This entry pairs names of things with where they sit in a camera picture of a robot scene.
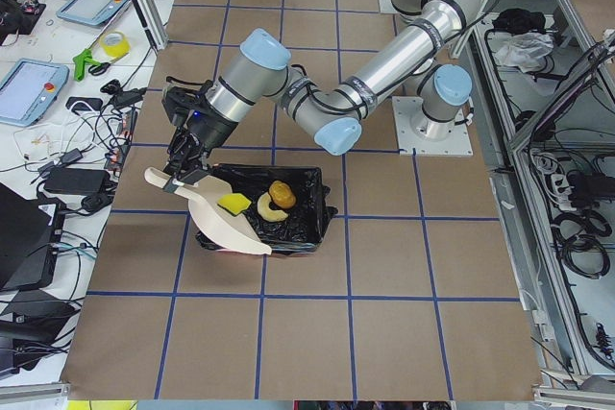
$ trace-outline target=yellow object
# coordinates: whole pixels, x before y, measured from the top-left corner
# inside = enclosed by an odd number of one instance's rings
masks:
[[[136,410],[135,400],[70,400],[67,410]]]
[[[279,208],[289,209],[297,204],[297,198],[285,182],[275,180],[269,186],[271,200]]]
[[[98,43],[103,47],[105,53],[113,58],[123,57],[131,49],[128,39],[119,31],[104,34]]]
[[[279,221],[284,221],[286,218],[288,218],[288,213],[286,213],[284,210],[272,210],[270,205],[271,196],[268,192],[265,192],[262,196],[258,198],[257,202],[257,211],[263,220],[269,221],[271,223],[277,223]]]
[[[233,216],[237,216],[244,210],[247,210],[252,202],[241,193],[235,192],[227,194],[218,199],[218,205],[227,210]]]

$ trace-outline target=black plastic bag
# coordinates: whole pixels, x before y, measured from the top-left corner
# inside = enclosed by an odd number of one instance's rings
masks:
[[[325,237],[325,232],[337,208],[327,206],[325,198],[330,189],[322,183],[318,167],[273,167],[238,164],[218,164],[211,174],[228,182],[233,192],[240,192],[252,204],[243,213],[258,235],[275,253],[313,253]],[[297,197],[297,204],[287,210],[288,218],[270,223],[257,211],[258,198],[269,190],[275,180],[290,186]],[[220,250],[202,232],[197,241],[206,249]]]

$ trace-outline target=yellow sponge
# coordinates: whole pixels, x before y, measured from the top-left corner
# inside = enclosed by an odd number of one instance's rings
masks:
[[[237,216],[244,210],[247,210],[252,202],[246,196],[239,192],[227,194],[218,199],[218,206],[221,206],[233,216]]]

